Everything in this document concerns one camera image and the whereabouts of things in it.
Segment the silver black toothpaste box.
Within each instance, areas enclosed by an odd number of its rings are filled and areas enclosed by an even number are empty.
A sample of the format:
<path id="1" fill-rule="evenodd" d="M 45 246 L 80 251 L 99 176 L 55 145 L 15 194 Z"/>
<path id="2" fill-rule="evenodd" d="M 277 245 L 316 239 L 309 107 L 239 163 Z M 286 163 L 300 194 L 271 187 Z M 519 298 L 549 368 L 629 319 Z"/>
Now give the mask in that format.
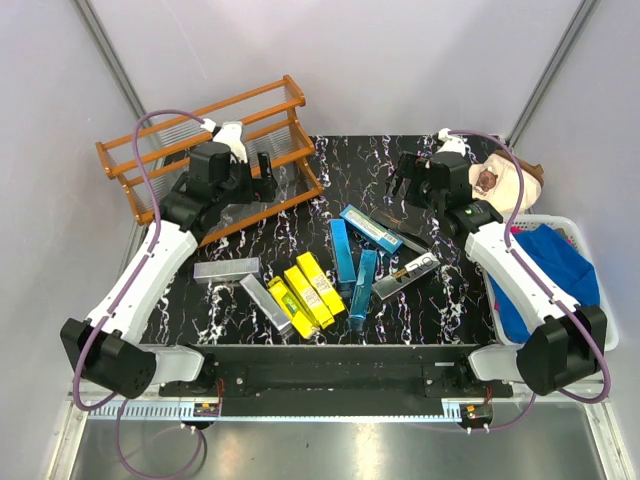
<path id="1" fill-rule="evenodd" d="M 440 261 L 437 257 L 431 252 L 426 252 L 405 264 L 395 273 L 374 283 L 372 291 L 380 301 L 385 301 L 439 267 Z"/>

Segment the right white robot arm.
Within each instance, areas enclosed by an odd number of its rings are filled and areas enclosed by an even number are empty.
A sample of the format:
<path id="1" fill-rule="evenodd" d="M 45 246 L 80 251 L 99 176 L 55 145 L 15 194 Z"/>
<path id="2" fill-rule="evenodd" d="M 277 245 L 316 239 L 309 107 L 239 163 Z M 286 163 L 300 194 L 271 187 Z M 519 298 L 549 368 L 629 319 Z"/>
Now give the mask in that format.
<path id="1" fill-rule="evenodd" d="M 464 248 L 468 259 L 493 278 L 510 299 L 530 334 L 523 344 L 489 345 L 472 352 L 454 371 L 454 384 L 476 396 L 490 381 L 524 383 L 541 396 L 559 392 L 581 401 L 570 386 L 596 373 L 603 377 L 595 404 L 611 389 L 604 357 L 607 318 L 597 305 L 581 305 L 523 250 L 511 233 L 512 218 L 473 196 L 464 130 L 442 129 L 437 150 L 427 156 L 404 152 L 386 180 L 390 195 L 404 189 L 406 201 L 434 211 L 440 229 Z"/>

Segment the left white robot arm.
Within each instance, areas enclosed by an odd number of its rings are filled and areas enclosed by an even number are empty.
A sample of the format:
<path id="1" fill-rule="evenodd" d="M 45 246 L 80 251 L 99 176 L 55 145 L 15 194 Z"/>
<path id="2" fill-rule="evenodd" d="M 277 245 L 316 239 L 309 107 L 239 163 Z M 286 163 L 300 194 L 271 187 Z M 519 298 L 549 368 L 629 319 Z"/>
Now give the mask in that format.
<path id="1" fill-rule="evenodd" d="M 82 402 L 80 384 L 89 381 L 134 399 L 151 385 L 181 382 L 196 396 L 215 386 L 216 372 L 194 347 L 144 347 L 149 317 L 170 280 L 220 222 L 231 205 L 271 202 L 277 184 L 268 154 L 258 155 L 261 175 L 253 177 L 240 121 L 200 122 L 209 141 L 192 148 L 190 163 L 163 199 L 153 199 L 154 220 L 129 265 L 111 291 L 83 320 L 68 319 L 60 337 L 74 369 L 72 393 Z"/>

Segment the blue toothpaste box plain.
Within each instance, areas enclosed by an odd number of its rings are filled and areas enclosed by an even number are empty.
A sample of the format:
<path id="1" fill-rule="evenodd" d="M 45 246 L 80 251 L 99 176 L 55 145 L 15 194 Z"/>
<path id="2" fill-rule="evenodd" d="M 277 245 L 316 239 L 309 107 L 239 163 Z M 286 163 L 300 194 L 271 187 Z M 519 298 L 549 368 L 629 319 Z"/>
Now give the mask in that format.
<path id="1" fill-rule="evenodd" d="M 342 219 L 331 219 L 329 221 L 329 229 L 337 289 L 342 297 L 349 297 L 353 293 L 356 284 L 356 272 L 346 223 Z"/>

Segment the blue toothpaste box with label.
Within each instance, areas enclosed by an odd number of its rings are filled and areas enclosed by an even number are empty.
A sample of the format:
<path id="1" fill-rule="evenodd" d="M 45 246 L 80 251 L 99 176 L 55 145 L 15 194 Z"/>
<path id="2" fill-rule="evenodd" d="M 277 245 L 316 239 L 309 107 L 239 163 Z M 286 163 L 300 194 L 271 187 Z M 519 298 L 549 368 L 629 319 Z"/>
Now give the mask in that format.
<path id="1" fill-rule="evenodd" d="M 389 255 L 394 255 L 403 245 L 403 241 L 398 236 L 392 234 L 353 205 L 348 205 L 340 213 L 340 218 L 372 245 Z"/>

